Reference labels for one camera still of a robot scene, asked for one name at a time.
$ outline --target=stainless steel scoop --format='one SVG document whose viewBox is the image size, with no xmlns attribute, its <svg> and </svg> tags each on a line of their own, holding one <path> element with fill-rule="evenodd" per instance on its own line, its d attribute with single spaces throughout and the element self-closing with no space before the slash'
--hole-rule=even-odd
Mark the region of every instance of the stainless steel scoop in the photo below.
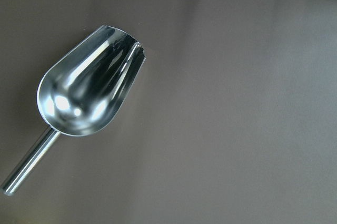
<svg viewBox="0 0 337 224">
<path fill-rule="evenodd" d="M 60 134 L 84 136 L 104 128 L 123 103 L 145 60 L 141 44 L 103 25 L 43 76 L 37 105 L 49 125 L 2 184 L 12 195 Z"/>
</svg>

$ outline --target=scoop handle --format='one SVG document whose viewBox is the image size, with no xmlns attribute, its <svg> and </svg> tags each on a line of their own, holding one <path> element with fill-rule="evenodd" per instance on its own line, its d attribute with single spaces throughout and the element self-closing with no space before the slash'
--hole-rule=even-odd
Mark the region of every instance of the scoop handle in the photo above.
<svg viewBox="0 0 337 224">
<path fill-rule="evenodd" d="M 1 185 L 7 196 L 13 195 L 61 133 L 48 127 L 21 162 Z"/>
</svg>

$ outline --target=cylindrical metal handle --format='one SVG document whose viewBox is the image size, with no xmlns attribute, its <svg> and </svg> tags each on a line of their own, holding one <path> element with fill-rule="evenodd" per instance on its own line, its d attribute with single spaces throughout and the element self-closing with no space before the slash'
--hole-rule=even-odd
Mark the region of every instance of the cylindrical metal handle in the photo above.
<svg viewBox="0 0 337 224">
<path fill-rule="evenodd" d="M 1 185 L 4 194 L 11 196 L 15 193 L 60 134 L 61 133 L 52 128 L 47 128 L 46 131 L 44 131 L 41 137 Z"/>
</svg>

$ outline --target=brown surface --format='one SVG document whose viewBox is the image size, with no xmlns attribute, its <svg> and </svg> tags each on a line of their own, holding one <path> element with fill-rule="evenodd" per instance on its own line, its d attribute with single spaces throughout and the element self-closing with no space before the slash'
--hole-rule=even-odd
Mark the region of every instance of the brown surface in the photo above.
<svg viewBox="0 0 337 224">
<path fill-rule="evenodd" d="M 337 0 L 0 0 L 0 179 L 43 74 L 101 24 L 147 61 L 103 131 L 62 136 L 0 223 L 334 223 Z"/>
</svg>

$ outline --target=ice scoop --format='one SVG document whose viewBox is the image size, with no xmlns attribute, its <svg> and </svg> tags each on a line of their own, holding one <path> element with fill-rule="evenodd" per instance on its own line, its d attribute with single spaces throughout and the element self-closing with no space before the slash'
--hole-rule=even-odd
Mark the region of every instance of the ice scoop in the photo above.
<svg viewBox="0 0 337 224">
<path fill-rule="evenodd" d="M 4 193 L 14 194 L 60 134 L 79 137 L 104 128 L 144 60 L 137 40 L 103 25 L 51 67 L 37 90 L 37 106 L 49 126 L 2 184 Z"/>
</svg>

